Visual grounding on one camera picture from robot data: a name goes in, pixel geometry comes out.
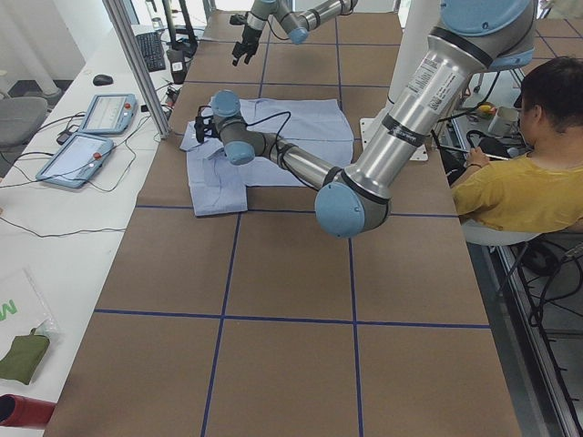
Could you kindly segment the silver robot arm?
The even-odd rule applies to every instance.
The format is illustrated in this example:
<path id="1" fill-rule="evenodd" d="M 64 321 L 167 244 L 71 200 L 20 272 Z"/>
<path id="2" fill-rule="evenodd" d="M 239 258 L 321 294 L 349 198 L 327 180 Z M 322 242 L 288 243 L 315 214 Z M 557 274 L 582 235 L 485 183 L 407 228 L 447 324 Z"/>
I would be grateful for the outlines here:
<path id="1" fill-rule="evenodd" d="M 250 131 L 239 97 L 221 90 L 210 107 L 229 162 L 268 158 L 311 184 L 317 191 L 316 218 L 335 237 L 351 238 L 382 225 L 390 213 L 391 184 L 469 79 L 525 66 L 534 52 L 535 1 L 433 1 L 429 11 L 435 20 L 427 32 L 427 52 L 355 163 L 338 168 L 281 134 Z"/>
<path id="2" fill-rule="evenodd" d="M 324 1 L 311 9 L 294 12 L 285 1 L 254 1 L 250 11 L 230 17 L 231 25 L 243 26 L 241 41 L 236 42 L 232 50 L 232 64 L 237 66 L 242 57 L 243 62 L 249 64 L 259 49 L 263 29 L 271 17 L 293 44 L 300 45 L 311 31 L 338 15 L 349 15 L 357 4 L 357 0 Z"/>

